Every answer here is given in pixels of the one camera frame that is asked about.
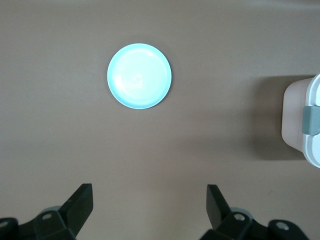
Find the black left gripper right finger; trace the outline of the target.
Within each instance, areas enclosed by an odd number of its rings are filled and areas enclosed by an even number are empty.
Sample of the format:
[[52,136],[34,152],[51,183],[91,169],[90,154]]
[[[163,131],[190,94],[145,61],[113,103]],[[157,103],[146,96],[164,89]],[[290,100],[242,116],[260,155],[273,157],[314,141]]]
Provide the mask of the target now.
[[206,212],[211,224],[202,240],[305,240],[307,235],[294,223],[274,219],[264,226],[241,208],[231,208],[215,184],[206,189]]

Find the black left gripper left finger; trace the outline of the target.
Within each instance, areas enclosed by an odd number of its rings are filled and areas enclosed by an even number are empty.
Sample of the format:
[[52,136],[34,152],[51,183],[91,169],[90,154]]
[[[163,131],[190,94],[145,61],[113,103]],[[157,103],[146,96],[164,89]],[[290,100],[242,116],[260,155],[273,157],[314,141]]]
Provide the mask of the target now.
[[61,206],[41,211],[19,224],[14,217],[0,219],[2,240],[75,240],[93,211],[93,186],[82,184]]

